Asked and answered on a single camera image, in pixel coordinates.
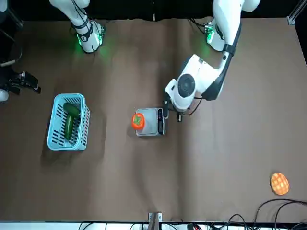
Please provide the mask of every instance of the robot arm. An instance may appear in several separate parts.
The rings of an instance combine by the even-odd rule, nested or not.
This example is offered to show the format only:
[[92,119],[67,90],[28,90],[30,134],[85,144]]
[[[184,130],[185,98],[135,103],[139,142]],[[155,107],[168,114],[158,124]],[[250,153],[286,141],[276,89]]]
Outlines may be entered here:
[[51,5],[62,11],[77,32],[79,44],[86,53],[95,52],[102,45],[103,27],[87,16],[84,8],[90,0],[49,0]]
[[219,68],[215,69],[194,54],[178,79],[169,82],[165,92],[178,112],[189,108],[196,92],[200,92],[207,101],[219,96],[240,37],[241,11],[253,11],[259,3],[260,0],[214,0],[213,16],[225,40],[223,57]]

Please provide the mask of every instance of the black cable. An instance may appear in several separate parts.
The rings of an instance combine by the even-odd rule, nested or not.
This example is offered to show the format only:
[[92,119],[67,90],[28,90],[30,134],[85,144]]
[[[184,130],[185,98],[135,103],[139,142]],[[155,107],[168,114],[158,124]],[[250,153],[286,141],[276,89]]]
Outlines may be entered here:
[[85,24],[85,20],[83,19],[83,17],[81,16],[81,14],[79,13],[79,11],[77,10],[76,7],[78,7],[78,9],[79,9],[84,15],[87,16],[87,14],[85,14],[85,13],[80,9],[80,7],[77,5],[77,3],[76,3],[74,0],[71,0],[71,1],[72,1],[72,3],[73,3],[73,6],[75,7],[75,10],[77,11],[78,15],[80,16],[80,18],[82,19],[83,23]]
[[194,109],[190,114],[185,114],[185,115],[191,116],[193,113],[195,113],[195,111],[197,110],[197,108],[200,106],[201,101],[202,101],[202,98],[200,99],[200,102],[198,102],[198,104],[197,104],[197,106],[195,107],[195,109]]
[[303,203],[301,203],[301,201],[290,201],[290,202],[288,202],[288,203],[285,203],[285,204],[283,204],[283,205],[281,205],[280,207],[279,207],[279,209],[277,210],[277,212],[276,212],[276,214],[275,214],[275,230],[276,230],[276,225],[277,225],[277,217],[278,217],[278,214],[279,214],[279,212],[280,212],[280,210],[284,207],[284,206],[286,206],[286,205],[289,205],[289,204],[301,204],[301,205],[306,205],[306,204],[303,204]]
[[136,225],[136,224],[132,224],[129,230],[131,230],[134,225]]
[[88,225],[85,226],[85,228],[83,230],[85,230],[88,226],[92,225],[94,223],[89,223]]
[[191,20],[191,22],[193,22],[193,23],[194,23],[195,25],[197,25],[197,26],[205,27],[204,24],[200,24],[200,23],[196,22],[196,20],[193,19],[193,18],[190,18],[190,20]]
[[174,228],[175,230],[177,230],[177,229],[175,228],[175,226],[172,225],[172,224],[169,224],[169,223],[164,223],[164,224],[166,224],[166,225],[168,225],[168,226],[171,226],[172,228]]
[[233,214],[233,215],[231,216],[231,218],[229,219],[228,222],[230,222],[234,217],[240,217],[240,218],[243,220],[243,223],[244,223],[244,230],[246,230],[246,223],[245,223],[245,220],[244,220],[244,218],[243,218],[240,214],[238,214],[238,213]]
[[307,205],[307,202],[306,202],[306,201],[300,201],[300,200],[282,199],[282,198],[277,198],[277,199],[268,200],[268,201],[262,203],[262,204],[258,207],[257,212],[256,212],[256,214],[255,214],[255,218],[254,218],[254,227],[255,227],[256,222],[257,222],[258,213],[259,213],[260,209],[262,208],[262,206],[264,206],[265,204],[267,204],[267,203],[269,203],[269,202],[273,202],[273,201],[291,201],[291,202],[298,202],[298,203]]
[[295,228],[297,228],[298,226],[300,226],[302,224],[307,224],[307,222],[300,222],[300,223],[294,225],[291,229],[295,229]]
[[[3,31],[2,29],[0,29],[0,32],[3,33],[5,36],[7,36],[10,40],[12,40],[14,42],[14,44],[16,44],[16,41],[14,38],[12,38],[11,36],[9,36],[5,31]],[[14,63],[16,63],[17,61],[19,61],[19,59],[21,58],[21,56],[23,55],[23,48],[21,47],[21,45],[18,45],[20,48],[20,55],[17,59],[13,59],[11,61],[6,61],[3,63],[0,63],[0,67],[5,67],[5,66],[10,66]]]
[[194,227],[196,227],[196,229],[198,230],[202,230],[201,227],[198,224],[193,224]]
[[[257,211],[256,211],[256,214],[255,214],[255,218],[254,218],[254,225],[253,225],[253,229],[255,230],[255,226],[256,226],[256,222],[257,222],[257,217],[258,217],[258,213],[260,211],[260,209],[262,208],[262,206],[264,206],[265,204],[267,203],[270,203],[270,202],[273,202],[273,201],[289,201],[288,203],[286,204],[283,204],[281,207],[279,207],[279,209],[277,210],[276,214],[278,215],[279,211],[286,205],[288,204],[292,204],[292,203],[300,203],[302,205],[307,205],[307,202],[306,201],[301,201],[301,200],[292,200],[292,199],[283,199],[283,198],[277,198],[277,199],[272,199],[272,200],[268,200],[264,203],[262,203]],[[276,230],[276,225],[277,225],[277,215],[275,215],[275,230]]]
[[81,222],[81,224],[79,225],[78,230],[80,230],[80,228],[81,228],[82,224],[83,224],[83,222]]
[[[192,23],[194,23],[194,21],[192,21],[191,19],[188,19],[188,21],[192,24]],[[199,26],[199,25],[197,25],[197,24],[195,24],[196,25],[196,27],[197,27],[197,29],[202,33],[202,34],[205,34],[205,31],[203,31],[203,30],[201,30],[201,27]]]

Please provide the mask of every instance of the kitchen scale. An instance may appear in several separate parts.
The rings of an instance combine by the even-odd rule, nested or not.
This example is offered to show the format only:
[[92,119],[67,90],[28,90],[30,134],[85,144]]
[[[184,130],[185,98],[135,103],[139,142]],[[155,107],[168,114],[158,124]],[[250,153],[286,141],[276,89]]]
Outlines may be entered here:
[[135,113],[143,114],[145,118],[144,128],[135,131],[137,136],[163,136],[165,134],[165,119],[162,108],[138,109]]

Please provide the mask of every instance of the power cord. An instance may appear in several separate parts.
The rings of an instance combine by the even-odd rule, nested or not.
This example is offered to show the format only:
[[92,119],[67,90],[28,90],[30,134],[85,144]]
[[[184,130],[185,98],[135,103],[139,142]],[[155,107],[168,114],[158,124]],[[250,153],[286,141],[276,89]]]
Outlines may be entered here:
[[195,24],[196,27],[198,28],[198,30],[199,30],[202,34],[205,34],[205,31],[201,30],[201,28],[204,28],[204,27],[205,27],[204,25],[202,25],[202,24],[196,22],[195,19],[192,19],[192,18],[188,19],[188,21],[189,21],[190,23]]
[[175,228],[175,226],[172,225],[172,224],[169,224],[169,223],[164,223],[164,224],[166,224],[166,225],[168,225],[168,226],[171,226],[172,228],[174,228],[175,230],[177,230],[177,229]]
[[[8,37],[10,40],[12,40],[14,43],[16,43],[15,39],[12,38],[11,36],[9,36],[5,31],[0,29],[0,32],[3,33],[6,37]],[[18,45],[18,46],[20,48],[20,55],[19,55],[19,57],[17,59],[13,59],[11,61],[6,61],[6,62],[3,62],[3,63],[0,63],[0,67],[10,66],[10,65],[16,63],[17,61],[19,61],[19,59],[23,55],[23,48],[21,47],[21,45]]]
[[202,101],[202,98],[196,98],[196,99],[200,99],[200,101],[198,102],[198,104],[195,107],[195,109],[190,114],[184,114],[184,115],[191,116],[193,113],[195,113],[195,111],[198,109],[198,107],[200,106],[201,101]]

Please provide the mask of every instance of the cucumber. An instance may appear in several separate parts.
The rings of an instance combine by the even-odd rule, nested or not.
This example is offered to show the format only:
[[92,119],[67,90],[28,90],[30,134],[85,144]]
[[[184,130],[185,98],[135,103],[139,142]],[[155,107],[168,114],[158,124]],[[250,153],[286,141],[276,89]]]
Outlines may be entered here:
[[73,116],[68,114],[66,122],[65,122],[65,130],[64,130],[64,136],[65,136],[66,140],[71,139],[72,128],[73,128]]
[[80,110],[73,104],[66,102],[63,106],[64,110],[72,117],[79,118]]

